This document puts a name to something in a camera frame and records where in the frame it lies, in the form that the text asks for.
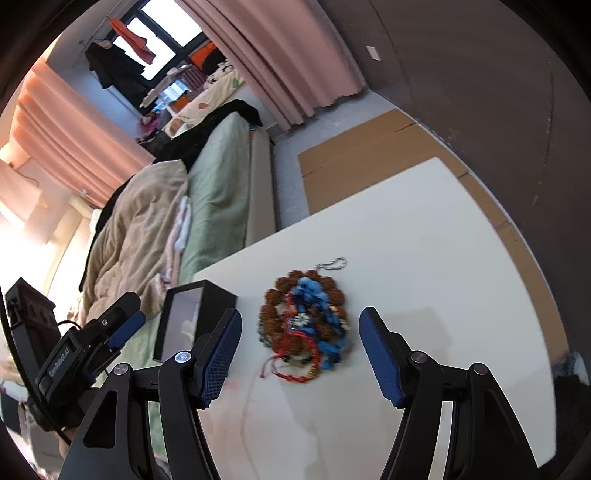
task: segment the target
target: window frame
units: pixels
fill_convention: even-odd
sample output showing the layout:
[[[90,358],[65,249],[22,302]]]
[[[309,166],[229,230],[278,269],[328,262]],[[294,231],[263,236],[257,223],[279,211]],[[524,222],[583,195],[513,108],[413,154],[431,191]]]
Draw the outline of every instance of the window frame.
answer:
[[[173,37],[169,35],[168,32],[166,32],[165,29],[158,25],[158,23],[156,23],[156,21],[153,20],[152,17],[150,17],[147,13],[145,13],[142,10],[142,8],[147,3],[149,3],[149,1],[150,0],[139,0],[129,10],[127,10],[125,15],[123,15],[123,17],[121,17],[120,20],[125,25],[129,25],[129,22],[131,22],[134,18],[137,18],[152,32],[154,32],[154,35],[156,35],[156,37],[162,40],[162,42],[164,42],[164,44],[166,44],[166,46],[170,48],[170,50],[173,51],[174,57],[171,58],[168,61],[168,63],[166,63],[164,67],[162,67],[158,71],[158,73],[154,75],[154,77],[151,80],[146,79],[146,81],[150,85],[150,88],[154,88],[156,85],[158,85],[160,80],[162,80],[166,76],[166,72],[169,71],[171,68],[176,67],[179,63],[184,61],[188,64],[195,65],[191,61],[189,55],[191,55],[191,53],[193,53],[201,45],[207,42],[208,38],[205,35],[205,33],[201,32],[194,39],[189,41],[189,43],[187,43],[184,47],[182,47]],[[115,38],[118,36],[119,35],[117,35],[117,33],[113,29],[111,29],[108,35],[106,36],[106,40],[114,41]]]

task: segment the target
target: blue gripper pad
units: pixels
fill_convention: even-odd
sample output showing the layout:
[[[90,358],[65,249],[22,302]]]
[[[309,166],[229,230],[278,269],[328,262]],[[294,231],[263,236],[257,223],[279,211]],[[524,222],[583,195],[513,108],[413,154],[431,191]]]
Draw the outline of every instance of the blue gripper pad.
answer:
[[[201,398],[205,407],[218,398],[241,335],[242,317],[235,310],[204,370]]]
[[[382,394],[392,405],[400,407],[404,400],[400,386],[400,368],[368,309],[363,310],[359,316],[359,335]]]
[[[121,325],[117,331],[111,335],[107,342],[107,347],[111,350],[120,350],[135,332],[146,323],[146,315],[143,312],[135,312],[129,319]]]

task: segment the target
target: green bed sheet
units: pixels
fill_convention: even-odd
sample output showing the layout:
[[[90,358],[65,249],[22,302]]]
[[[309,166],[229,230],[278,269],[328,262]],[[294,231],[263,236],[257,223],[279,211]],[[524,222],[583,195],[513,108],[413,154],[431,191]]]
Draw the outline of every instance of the green bed sheet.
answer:
[[[244,248],[250,185],[249,124],[230,114],[212,132],[189,172],[191,228],[181,260],[179,285],[198,271]],[[154,344],[160,315],[150,319],[125,345],[109,367],[120,362],[134,369],[158,365]],[[166,458],[157,403],[149,404],[154,454]]]

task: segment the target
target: gray floor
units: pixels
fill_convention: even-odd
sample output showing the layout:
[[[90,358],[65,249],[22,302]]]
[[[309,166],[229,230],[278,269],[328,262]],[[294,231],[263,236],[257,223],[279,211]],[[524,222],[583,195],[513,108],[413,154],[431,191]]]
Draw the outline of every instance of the gray floor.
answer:
[[[275,140],[273,166],[279,228],[310,215],[298,155],[393,108],[395,105],[368,90],[324,109],[303,126]]]

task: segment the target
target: black cable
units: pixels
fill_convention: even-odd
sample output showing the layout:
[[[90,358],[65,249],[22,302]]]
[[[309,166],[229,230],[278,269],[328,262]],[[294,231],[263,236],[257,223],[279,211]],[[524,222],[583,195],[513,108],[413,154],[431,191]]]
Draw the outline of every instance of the black cable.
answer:
[[[8,323],[8,313],[6,311],[6,307],[4,305],[4,295],[2,294],[2,289],[0,288],[0,305],[2,308],[0,309],[0,323],[2,323],[2,330],[4,331],[4,336],[6,337],[6,343],[8,345],[8,351],[12,356],[12,360],[14,364],[17,366],[17,370],[19,374],[21,374],[22,383],[25,385],[29,396],[32,398],[33,402],[39,408],[39,411],[43,414],[46,418],[47,423],[50,427],[60,436],[60,438],[66,442],[66,445],[70,445],[72,441],[67,437],[67,435],[61,431],[58,424],[53,420],[53,417],[47,410],[47,407],[43,400],[37,394],[37,390],[33,387],[29,378],[24,375],[25,368],[21,363],[21,358],[18,356],[17,346],[14,343],[14,338],[12,338],[12,332],[10,328],[10,324]]]
[[[35,187],[39,187],[39,180],[34,179],[33,177],[27,177],[26,175],[23,175],[22,173],[20,173],[18,170],[15,170],[15,172],[17,172],[21,177],[27,179],[27,180],[31,180],[32,182],[35,183]]]
[[[82,327],[80,325],[78,325],[76,322],[73,322],[72,320],[62,320],[61,322],[57,322],[57,326],[65,325],[66,323],[71,323],[78,330],[82,330]]]

